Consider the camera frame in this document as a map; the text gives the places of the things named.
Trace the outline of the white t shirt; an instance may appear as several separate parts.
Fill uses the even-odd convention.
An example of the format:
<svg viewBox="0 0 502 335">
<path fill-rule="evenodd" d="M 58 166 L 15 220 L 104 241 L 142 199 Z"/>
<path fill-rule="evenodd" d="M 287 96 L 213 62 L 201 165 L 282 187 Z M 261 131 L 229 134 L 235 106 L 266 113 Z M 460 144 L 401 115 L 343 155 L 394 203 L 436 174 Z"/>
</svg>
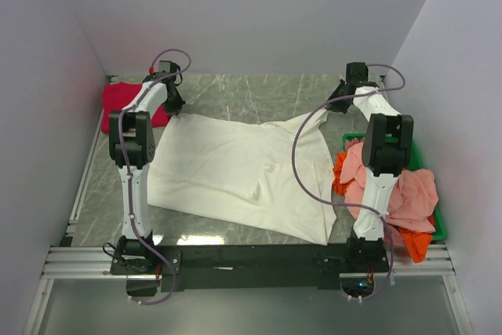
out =
<svg viewBox="0 0 502 335">
<path fill-rule="evenodd" d="M 276 231 L 325 245 L 336 214 L 333 160 L 318 111 L 261 125 L 171 118 L 147 179 L 149 205 Z"/>
</svg>

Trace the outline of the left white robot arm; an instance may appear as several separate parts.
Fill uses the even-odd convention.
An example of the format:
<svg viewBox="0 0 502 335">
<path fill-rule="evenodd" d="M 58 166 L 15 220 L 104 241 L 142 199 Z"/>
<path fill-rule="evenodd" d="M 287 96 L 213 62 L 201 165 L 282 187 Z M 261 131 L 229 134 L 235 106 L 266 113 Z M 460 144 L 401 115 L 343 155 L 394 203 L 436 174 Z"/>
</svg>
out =
<svg viewBox="0 0 502 335">
<path fill-rule="evenodd" d="M 147 204 L 147 176 L 155 156 L 152 119 L 158 110 L 178 115 L 185 101 L 177 86 L 183 81 L 180 66 L 162 60 L 151 67 L 135 97 L 109 115 L 109 154 L 122 182 L 123 212 L 121 241 L 129 253 L 129 264 L 138 273 L 152 271 L 157 255 L 152 249 L 153 231 Z M 139 246 L 132 250 L 133 243 Z"/>
</svg>

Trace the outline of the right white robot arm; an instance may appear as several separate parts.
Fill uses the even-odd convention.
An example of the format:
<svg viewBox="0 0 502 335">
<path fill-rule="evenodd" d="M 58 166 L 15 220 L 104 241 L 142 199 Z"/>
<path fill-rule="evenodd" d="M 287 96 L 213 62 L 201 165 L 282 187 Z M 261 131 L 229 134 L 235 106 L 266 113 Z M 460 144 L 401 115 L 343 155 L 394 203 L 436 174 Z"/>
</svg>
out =
<svg viewBox="0 0 502 335">
<path fill-rule="evenodd" d="M 347 64 L 345 78 L 330 95 L 326 109 L 345 114 L 354 106 L 368 121 L 362 145 L 366 185 L 353 233 L 366 242 L 381 242 L 391 192 L 411 159 L 413 117 L 389 104 L 387 89 L 369 80 L 369 67 L 364 62 Z"/>
</svg>

